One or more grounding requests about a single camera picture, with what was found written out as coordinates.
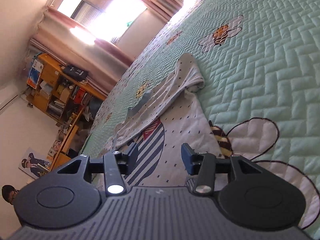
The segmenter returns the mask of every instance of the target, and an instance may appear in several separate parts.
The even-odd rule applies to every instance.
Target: quilted pattern
[[[139,99],[173,71],[179,56],[196,58],[206,87],[198,98],[206,117],[226,133],[253,117],[279,128],[274,148],[258,159],[282,161],[320,189],[320,0],[203,0],[183,21],[176,17],[125,73],[99,111],[84,148],[96,156]],[[242,30],[202,52],[199,41],[234,17]],[[169,45],[170,37],[180,36]],[[107,122],[103,118],[113,112]],[[320,238],[319,219],[306,229]]]

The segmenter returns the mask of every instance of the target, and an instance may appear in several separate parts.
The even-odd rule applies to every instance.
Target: black bag
[[[78,68],[76,66],[73,65],[68,65],[66,66],[63,70],[63,73],[65,73],[66,75],[68,75],[69,77],[73,78],[74,80],[81,82],[83,80],[85,80],[85,78],[88,75],[88,71],[86,70],[82,70],[81,68]]]

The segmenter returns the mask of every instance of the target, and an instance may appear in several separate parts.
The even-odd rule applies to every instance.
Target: black hair
[[[27,159],[23,159],[22,162],[21,162],[21,165],[23,168],[26,167],[26,162],[27,162]]]
[[[11,185],[4,185],[2,187],[2,197],[5,201],[7,201],[8,203],[10,203],[9,201],[9,195],[12,191],[15,191],[16,189],[11,186]]]

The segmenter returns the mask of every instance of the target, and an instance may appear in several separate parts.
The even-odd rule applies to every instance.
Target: silver screw
[[[207,186],[207,185],[200,185],[198,187],[196,187],[196,192],[200,193],[200,194],[206,194],[209,193],[211,191],[211,187]]]

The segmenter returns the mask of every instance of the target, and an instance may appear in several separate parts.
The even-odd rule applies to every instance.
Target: white wall
[[[37,108],[27,107],[21,98],[0,111],[0,187],[6,184],[20,189],[32,179],[18,168],[25,151],[47,153],[58,127]],[[0,237],[6,239],[20,227],[13,206],[0,196]]]
[[[0,87],[23,68],[30,36],[47,0],[0,0]]]
[[[121,36],[116,46],[136,59],[165,24],[166,22],[146,9]]]

